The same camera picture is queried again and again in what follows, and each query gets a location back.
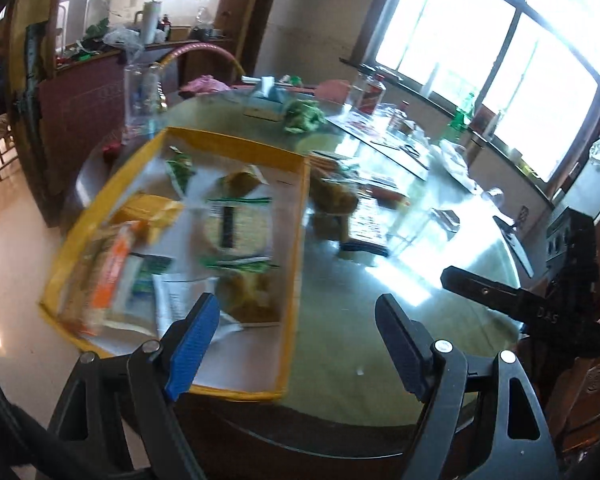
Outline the gold foil snack brick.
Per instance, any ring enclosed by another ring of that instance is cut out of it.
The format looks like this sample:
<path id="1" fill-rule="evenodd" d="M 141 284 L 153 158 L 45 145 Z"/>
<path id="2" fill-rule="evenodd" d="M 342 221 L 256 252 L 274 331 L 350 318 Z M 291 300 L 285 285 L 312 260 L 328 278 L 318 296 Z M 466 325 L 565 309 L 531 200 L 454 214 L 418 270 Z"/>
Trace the gold foil snack brick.
<path id="1" fill-rule="evenodd" d="M 155 244 L 163 231 L 178 220 L 183 210 L 184 205 L 179 200 L 135 193 L 112 215 L 109 222 L 136 222 L 140 238 L 147 244 Z"/>

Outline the white tumbler with straw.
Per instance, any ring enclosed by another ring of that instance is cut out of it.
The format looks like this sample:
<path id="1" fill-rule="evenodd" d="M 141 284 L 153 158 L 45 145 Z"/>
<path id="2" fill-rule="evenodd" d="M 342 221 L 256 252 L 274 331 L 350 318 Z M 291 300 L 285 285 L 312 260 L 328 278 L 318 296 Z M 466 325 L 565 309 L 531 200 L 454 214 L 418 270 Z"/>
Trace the white tumbler with straw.
<path id="1" fill-rule="evenodd" d="M 157 0 L 146 1 L 143 9 L 134 15 L 134 24 L 140 26 L 140 43 L 143 46 L 155 42 L 156 31 L 160 21 L 161 2 Z"/>

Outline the red white liquor bottle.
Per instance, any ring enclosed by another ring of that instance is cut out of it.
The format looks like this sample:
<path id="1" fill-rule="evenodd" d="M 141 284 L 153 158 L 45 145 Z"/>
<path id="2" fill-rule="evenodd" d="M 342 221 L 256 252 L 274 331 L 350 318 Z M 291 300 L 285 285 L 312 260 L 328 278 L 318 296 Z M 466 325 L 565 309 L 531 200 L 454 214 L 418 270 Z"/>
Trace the red white liquor bottle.
<path id="1" fill-rule="evenodd" d="M 381 73 L 374 73 L 367 77 L 361 96 L 355 105 L 355 109 L 359 113 L 365 115 L 374 114 L 376 107 L 381 103 L 386 92 L 384 79 L 385 77 Z"/>

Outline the printed paper placemat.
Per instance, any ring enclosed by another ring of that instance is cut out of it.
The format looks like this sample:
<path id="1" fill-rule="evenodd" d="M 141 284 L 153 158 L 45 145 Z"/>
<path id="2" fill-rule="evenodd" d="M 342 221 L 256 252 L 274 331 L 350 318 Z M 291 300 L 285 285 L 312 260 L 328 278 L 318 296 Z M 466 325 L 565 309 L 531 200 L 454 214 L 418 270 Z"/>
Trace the printed paper placemat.
<path id="1" fill-rule="evenodd" d="M 420 143 L 404 133 L 390 132 L 388 118 L 367 116 L 356 110 L 348 110 L 326 117 L 333 126 L 386 156 L 414 177 L 425 181 L 429 170 L 429 152 Z"/>

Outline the dark wooden sideboard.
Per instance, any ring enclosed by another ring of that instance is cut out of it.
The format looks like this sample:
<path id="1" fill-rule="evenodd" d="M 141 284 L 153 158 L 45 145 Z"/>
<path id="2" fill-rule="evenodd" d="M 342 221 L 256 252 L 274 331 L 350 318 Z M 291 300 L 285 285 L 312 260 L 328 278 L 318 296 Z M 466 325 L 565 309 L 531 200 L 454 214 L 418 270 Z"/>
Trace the dark wooden sideboard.
<path id="1" fill-rule="evenodd" d="M 161 82 L 163 92 L 177 92 L 197 75 L 233 77 L 236 51 L 230 39 L 211 39 L 212 51 L 196 40 L 153 44 L 133 62 L 114 49 L 87 61 L 59 67 L 38 84 L 40 133 L 47 168 L 45 182 L 54 195 L 68 190 L 87 156 L 105 136 L 122 133 L 146 100 L 146 79 Z"/>

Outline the blue Hokkaido cracker pack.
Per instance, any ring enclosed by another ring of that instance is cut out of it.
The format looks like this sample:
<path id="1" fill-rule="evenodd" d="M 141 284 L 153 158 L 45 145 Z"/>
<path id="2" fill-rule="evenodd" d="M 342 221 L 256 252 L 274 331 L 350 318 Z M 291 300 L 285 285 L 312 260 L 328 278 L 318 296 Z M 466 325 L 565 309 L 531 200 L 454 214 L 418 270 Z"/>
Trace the blue Hokkaido cracker pack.
<path id="1" fill-rule="evenodd" d="M 361 197 L 355 211 L 342 222 L 340 249 L 344 252 L 369 252 L 388 257 L 387 228 L 380 213 L 377 200 Z"/>

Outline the silver foil sachet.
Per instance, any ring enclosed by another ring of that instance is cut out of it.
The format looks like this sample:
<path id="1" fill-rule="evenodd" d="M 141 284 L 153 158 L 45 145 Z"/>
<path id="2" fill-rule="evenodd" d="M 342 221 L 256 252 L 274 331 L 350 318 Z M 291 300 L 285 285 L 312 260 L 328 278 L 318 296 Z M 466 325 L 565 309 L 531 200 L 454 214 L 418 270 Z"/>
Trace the silver foil sachet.
<path id="1" fill-rule="evenodd" d="M 186 318 L 188 312 L 205 292 L 214 292 L 216 278 L 193 280 L 181 273 L 154 274 L 156 326 L 161 338 L 176 321 Z"/>

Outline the green crumpled plastic bag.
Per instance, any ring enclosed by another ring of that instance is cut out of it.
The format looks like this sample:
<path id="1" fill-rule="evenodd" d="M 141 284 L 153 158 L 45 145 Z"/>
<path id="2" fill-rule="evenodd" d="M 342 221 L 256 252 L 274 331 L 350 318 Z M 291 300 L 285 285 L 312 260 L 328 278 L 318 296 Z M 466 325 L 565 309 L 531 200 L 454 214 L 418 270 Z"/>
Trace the green crumpled plastic bag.
<path id="1" fill-rule="evenodd" d="M 317 101 L 297 100 L 286 108 L 284 129 L 290 134 L 311 133 L 325 122 L 326 116 Z"/>

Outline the green triangular snack pack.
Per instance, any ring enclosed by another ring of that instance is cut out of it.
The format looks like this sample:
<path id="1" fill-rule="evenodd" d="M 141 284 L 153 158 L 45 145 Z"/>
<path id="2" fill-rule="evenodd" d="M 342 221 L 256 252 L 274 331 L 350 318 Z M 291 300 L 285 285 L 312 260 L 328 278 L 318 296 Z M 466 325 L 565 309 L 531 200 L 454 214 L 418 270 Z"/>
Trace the green triangular snack pack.
<path id="1" fill-rule="evenodd" d="M 171 145 L 169 156 L 166 158 L 166 172 L 168 173 L 175 192 L 178 196 L 186 196 L 189 180 L 196 174 L 196 169 L 189 155 L 183 153 L 176 146 Z"/>

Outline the yellow rimmed white tray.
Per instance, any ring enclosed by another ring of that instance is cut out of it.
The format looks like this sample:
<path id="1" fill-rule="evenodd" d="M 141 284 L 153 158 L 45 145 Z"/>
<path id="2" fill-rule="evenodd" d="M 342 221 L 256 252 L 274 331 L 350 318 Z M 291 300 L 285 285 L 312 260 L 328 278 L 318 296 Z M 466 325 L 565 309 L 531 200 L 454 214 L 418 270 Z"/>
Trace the yellow rimmed white tray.
<path id="1" fill-rule="evenodd" d="M 166 172 L 170 146 L 190 156 L 196 174 L 186 196 Z M 297 326 L 303 247 L 302 218 L 310 184 L 305 157 L 253 140 L 168 127 L 146 142 L 106 183 L 68 233 L 55 260 L 40 307 L 47 321 L 77 347 L 122 356 L 143 340 L 159 338 L 155 293 L 134 297 L 140 255 L 173 259 L 166 273 L 193 280 L 216 278 L 212 295 L 219 326 L 189 391 L 234 401 L 272 401 L 287 390 Z M 114 302 L 97 335 L 70 332 L 59 319 L 80 255 L 97 230 L 135 193 L 179 200 L 184 210 L 160 240 L 136 240 L 125 261 Z M 266 268 L 209 268 L 200 262 L 199 211 L 214 198 L 271 197 L 273 263 Z"/>

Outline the green plastic bottle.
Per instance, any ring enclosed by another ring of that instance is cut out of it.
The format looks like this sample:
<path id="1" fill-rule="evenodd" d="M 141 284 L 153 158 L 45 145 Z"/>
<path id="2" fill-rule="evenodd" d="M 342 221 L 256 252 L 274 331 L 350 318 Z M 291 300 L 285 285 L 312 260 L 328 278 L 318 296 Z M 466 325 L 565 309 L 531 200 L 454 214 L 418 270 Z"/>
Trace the green plastic bottle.
<path id="1" fill-rule="evenodd" d="M 465 96 L 463 102 L 455 109 L 452 120 L 448 123 L 443 137 L 451 142 L 458 142 L 467 130 L 475 111 L 475 92 L 471 91 Z"/>

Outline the round cracker green wrapper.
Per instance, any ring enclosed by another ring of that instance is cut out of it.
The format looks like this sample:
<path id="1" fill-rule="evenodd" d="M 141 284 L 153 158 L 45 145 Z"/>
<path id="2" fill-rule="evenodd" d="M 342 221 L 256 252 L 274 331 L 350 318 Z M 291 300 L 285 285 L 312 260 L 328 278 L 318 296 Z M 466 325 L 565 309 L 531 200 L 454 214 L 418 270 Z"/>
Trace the round cracker green wrapper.
<path id="1" fill-rule="evenodd" d="M 271 197 L 214 198 L 199 211 L 200 262 L 209 268 L 266 268 L 273 263 Z"/>

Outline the pink hula hoop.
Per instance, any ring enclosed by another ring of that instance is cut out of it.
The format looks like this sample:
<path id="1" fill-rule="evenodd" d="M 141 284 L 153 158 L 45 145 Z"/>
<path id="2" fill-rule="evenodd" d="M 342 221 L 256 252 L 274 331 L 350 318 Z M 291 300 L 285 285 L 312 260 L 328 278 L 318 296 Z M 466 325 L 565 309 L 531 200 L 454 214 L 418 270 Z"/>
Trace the pink hula hoop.
<path id="1" fill-rule="evenodd" d="M 181 82 L 186 81 L 190 75 L 201 75 L 205 68 L 215 70 L 219 63 L 228 66 L 226 72 L 233 78 L 240 79 L 247 75 L 234 54 L 215 42 L 185 41 L 157 61 L 163 70 L 175 64 L 178 69 L 178 80 Z"/>

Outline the blue white tissue box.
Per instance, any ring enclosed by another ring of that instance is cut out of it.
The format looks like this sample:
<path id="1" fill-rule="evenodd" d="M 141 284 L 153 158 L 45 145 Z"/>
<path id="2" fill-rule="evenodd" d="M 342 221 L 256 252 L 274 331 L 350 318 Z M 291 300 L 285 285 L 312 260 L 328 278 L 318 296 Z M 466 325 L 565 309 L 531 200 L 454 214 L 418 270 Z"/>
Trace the blue white tissue box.
<path id="1" fill-rule="evenodd" d="M 242 112 L 251 118 L 281 122 L 290 98 L 290 93 L 273 76 L 263 76 L 248 93 Z"/>

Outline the blue green leaf snack pouch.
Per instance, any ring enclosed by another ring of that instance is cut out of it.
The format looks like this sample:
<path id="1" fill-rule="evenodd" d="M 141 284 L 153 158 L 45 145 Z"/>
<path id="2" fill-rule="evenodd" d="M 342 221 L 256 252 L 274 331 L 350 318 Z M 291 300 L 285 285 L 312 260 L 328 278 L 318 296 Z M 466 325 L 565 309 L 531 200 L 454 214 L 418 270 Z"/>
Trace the blue green leaf snack pouch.
<path id="1" fill-rule="evenodd" d="M 154 275 L 168 272 L 173 259 L 167 256 L 140 255 L 135 252 L 133 256 L 140 258 L 140 267 L 135 273 L 132 295 L 134 297 L 151 295 L 154 292 Z"/>

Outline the orange cracker pack front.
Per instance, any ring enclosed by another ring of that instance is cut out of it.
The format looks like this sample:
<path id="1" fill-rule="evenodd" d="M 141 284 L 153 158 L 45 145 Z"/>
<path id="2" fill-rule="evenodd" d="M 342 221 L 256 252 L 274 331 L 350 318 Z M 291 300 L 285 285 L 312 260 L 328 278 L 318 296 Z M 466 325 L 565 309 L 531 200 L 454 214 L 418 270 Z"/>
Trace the orange cracker pack front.
<path id="1" fill-rule="evenodd" d="M 144 227 L 138 220 L 105 226 L 88 242 L 72 272 L 59 313 L 61 324 L 70 332 L 97 335 L 102 330 L 125 261 Z"/>

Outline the clear glass jar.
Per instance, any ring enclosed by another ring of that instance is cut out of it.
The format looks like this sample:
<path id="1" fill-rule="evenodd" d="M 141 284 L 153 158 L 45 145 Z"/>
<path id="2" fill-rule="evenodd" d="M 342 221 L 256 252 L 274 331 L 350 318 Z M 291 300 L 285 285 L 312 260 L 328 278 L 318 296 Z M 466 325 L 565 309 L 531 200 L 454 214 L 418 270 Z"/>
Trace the clear glass jar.
<path id="1" fill-rule="evenodd" d="M 157 63 L 130 64 L 123 75 L 123 139 L 154 136 L 163 128 L 168 104 L 162 91 L 162 68 Z"/>

